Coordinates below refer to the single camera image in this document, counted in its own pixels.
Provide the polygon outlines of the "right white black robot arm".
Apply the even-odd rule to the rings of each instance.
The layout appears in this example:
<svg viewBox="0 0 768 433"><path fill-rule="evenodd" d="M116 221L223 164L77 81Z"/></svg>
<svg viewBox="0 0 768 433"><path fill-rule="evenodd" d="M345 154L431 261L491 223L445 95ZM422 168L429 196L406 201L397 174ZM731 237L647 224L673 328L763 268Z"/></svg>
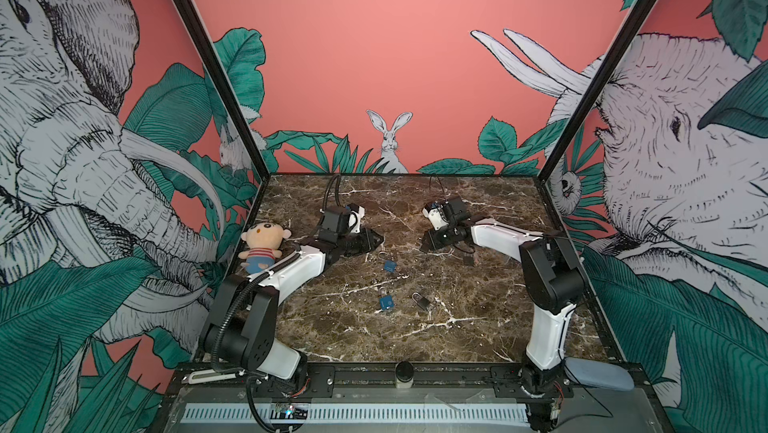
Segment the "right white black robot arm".
<svg viewBox="0 0 768 433"><path fill-rule="evenodd" d="M533 398L548 395L562 381L570 318L586 290L586 277L570 240L557 231L534 232L473 215L459 196L428 203L422 214L431 223L422 238L423 252L464 242L521 264L534 304L526 360L520 369L521 388Z"/></svg>

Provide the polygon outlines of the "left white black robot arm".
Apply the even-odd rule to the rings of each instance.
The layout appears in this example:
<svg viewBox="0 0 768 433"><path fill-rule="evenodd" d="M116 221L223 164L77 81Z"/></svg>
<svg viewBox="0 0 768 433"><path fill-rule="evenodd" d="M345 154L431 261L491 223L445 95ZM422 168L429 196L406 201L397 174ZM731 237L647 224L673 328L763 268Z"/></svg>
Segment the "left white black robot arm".
<svg viewBox="0 0 768 433"><path fill-rule="evenodd" d="M262 223L242 235L249 250L241 266L219 287L200 335L212 370L223 377L260 373L285 381L306 375L305 356L276 338L279 306L297 289L341 258L375 251L383 236L363 225L365 208L329 206L317 232L282 256L278 247L290 232Z"/></svg>

